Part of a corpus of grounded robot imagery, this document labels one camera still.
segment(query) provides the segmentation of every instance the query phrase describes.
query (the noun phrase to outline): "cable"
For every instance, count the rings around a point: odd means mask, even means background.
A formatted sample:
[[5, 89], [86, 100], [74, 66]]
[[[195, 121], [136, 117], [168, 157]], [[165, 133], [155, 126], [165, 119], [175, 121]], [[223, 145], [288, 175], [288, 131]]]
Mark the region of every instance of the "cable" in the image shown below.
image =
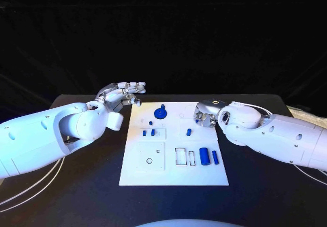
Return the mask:
[[322, 181], [319, 181], [318, 179], [315, 179], [312, 176], [309, 176], [299, 168], [296, 165], [293, 165], [296, 167], [296, 169], [309, 177], [312, 178], [314, 180], [316, 180], [319, 183], [322, 183], [324, 185], [327, 185], [327, 183], [324, 183]]
[[318, 169], [318, 171], [327, 176], [327, 173], [322, 170]]
[[[59, 171], [60, 171], [60, 168], [61, 168], [61, 166], [63, 166], [64, 157], [63, 157], [60, 160], [61, 160], [61, 163], [60, 163], [59, 169], [57, 169], [57, 171], [56, 171], [56, 175], [57, 175], [57, 173], [59, 173]], [[47, 185], [43, 187], [43, 189], [41, 189], [41, 190], [40, 190], [28, 199], [25, 199], [25, 200], [24, 200], [21, 203], [18, 203], [17, 205], [14, 205], [14, 206], [8, 207], [7, 209], [1, 210], [0, 213], [2, 213], [4, 211], [7, 211], [7, 210], [12, 209], [14, 207], [20, 206], [20, 205], [21, 205], [23, 203], [25, 203], [30, 199], [33, 199], [33, 198], [43, 192], [43, 190], [47, 188], [48, 184], [51, 183], [51, 181], [53, 181], [54, 178], [56, 178], [56, 175], [53, 176], [50, 182], [48, 182]]]
[[256, 108], [265, 110], [265, 112], [267, 113], [267, 115], [272, 115], [272, 113], [265, 108], [262, 108], [260, 106], [256, 106], [256, 105], [252, 105], [252, 104], [246, 104], [246, 103], [239, 103], [239, 104], [247, 105], [247, 106], [252, 106], [252, 107], [256, 107]]
[[59, 164], [60, 159], [56, 161], [54, 166], [51, 167], [50, 171], [46, 173], [46, 175], [41, 177], [41, 179], [24, 190], [21, 191], [17, 195], [14, 195], [10, 199], [4, 200], [2, 202], [0, 202], [0, 205], [4, 204], [5, 202], [8, 202], [10, 200], [12, 200], [14, 198], [17, 198], [20, 195], [23, 195], [47, 177], [47, 175], [51, 173], [56, 165]]

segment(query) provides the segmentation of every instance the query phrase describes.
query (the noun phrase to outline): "blue object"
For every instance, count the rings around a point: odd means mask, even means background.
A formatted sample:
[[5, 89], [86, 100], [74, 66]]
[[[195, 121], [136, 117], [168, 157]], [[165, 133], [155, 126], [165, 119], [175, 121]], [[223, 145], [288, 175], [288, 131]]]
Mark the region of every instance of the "blue object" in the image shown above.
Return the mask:
[[201, 165], [207, 166], [210, 164], [207, 148], [200, 148], [200, 159]]
[[164, 104], [161, 104], [161, 107], [154, 110], [154, 117], [156, 119], [162, 119], [167, 116], [167, 111], [164, 109]]
[[185, 135], [190, 136], [191, 129], [187, 129]]
[[213, 150], [213, 161], [214, 161], [214, 165], [217, 165], [218, 162], [217, 162], [217, 156], [216, 156], [216, 151], [214, 150]]

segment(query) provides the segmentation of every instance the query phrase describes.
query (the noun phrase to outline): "table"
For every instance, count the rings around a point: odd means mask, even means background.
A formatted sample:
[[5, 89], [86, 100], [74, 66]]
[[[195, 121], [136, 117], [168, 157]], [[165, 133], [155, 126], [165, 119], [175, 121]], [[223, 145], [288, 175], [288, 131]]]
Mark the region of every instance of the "table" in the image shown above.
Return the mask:
[[[142, 102], [194, 102], [216, 98], [262, 106], [272, 113], [290, 116], [275, 95], [138, 97]], [[60, 95], [51, 107], [92, 99], [87, 95]], [[231, 144], [217, 127], [229, 186], [118, 186], [131, 106], [119, 113], [125, 117], [120, 130], [106, 129], [102, 137], [66, 157], [47, 189], [25, 204], [0, 213], [1, 226], [131, 227], [180, 218], [217, 220], [243, 226], [325, 226], [327, 187], [292, 165]], [[0, 201], [27, 188], [51, 165], [5, 179]], [[23, 201], [46, 183], [7, 206]]]

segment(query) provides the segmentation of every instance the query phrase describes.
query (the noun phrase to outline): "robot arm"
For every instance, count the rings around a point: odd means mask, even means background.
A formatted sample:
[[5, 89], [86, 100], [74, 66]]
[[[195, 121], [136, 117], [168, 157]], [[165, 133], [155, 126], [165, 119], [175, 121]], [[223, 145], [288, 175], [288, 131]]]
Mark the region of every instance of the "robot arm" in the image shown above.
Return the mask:
[[[87, 103], [72, 103], [0, 124], [0, 178], [30, 172], [119, 130], [123, 105], [141, 105], [144, 82], [110, 83]], [[73, 137], [63, 142], [61, 134]]]
[[327, 129], [306, 121], [266, 112], [247, 105], [217, 100], [197, 103], [194, 121], [203, 127], [217, 123], [227, 140], [249, 146], [270, 158], [327, 171]]

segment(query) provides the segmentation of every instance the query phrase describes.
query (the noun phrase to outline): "white platform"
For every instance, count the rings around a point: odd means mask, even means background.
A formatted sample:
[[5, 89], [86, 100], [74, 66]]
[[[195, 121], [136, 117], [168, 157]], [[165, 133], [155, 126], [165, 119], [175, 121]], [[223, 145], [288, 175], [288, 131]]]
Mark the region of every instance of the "white platform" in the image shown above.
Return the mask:
[[[152, 113], [161, 104], [167, 117], [158, 120]], [[216, 131], [214, 128], [195, 125], [194, 107], [195, 102], [142, 103], [141, 107], [132, 106], [119, 185], [227, 185]], [[200, 161], [198, 149], [203, 147], [208, 150], [207, 166]], [[175, 148], [185, 149], [185, 165], [175, 165]], [[213, 150], [217, 165], [213, 163]], [[194, 154], [194, 166], [190, 165], [190, 151]], [[180, 154], [182, 152], [177, 150], [178, 163], [184, 163]]]

